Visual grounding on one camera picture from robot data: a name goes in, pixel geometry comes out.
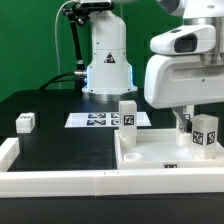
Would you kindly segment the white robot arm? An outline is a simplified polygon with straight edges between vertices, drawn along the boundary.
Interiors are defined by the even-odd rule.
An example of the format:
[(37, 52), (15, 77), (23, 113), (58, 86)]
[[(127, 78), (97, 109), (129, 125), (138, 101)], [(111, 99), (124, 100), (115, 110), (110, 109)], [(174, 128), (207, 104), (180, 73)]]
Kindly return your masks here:
[[(150, 41), (144, 97), (152, 107), (183, 108), (224, 101), (224, 0), (157, 0), (183, 24)], [(112, 0), (81, 0), (90, 11), (92, 61), (82, 92), (101, 100), (137, 91), (126, 59), (126, 25)]]

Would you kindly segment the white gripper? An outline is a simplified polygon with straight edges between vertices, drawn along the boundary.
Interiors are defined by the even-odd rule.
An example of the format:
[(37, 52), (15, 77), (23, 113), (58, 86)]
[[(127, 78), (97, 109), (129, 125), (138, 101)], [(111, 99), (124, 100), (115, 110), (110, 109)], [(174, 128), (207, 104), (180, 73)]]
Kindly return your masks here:
[(224, 102), (224, 65), (204, 66), (199, 55), (154, 55), (146, 67), (144, 97), (154, 108), (174, 107), (179, 131), (191, 133), (186, 106)]

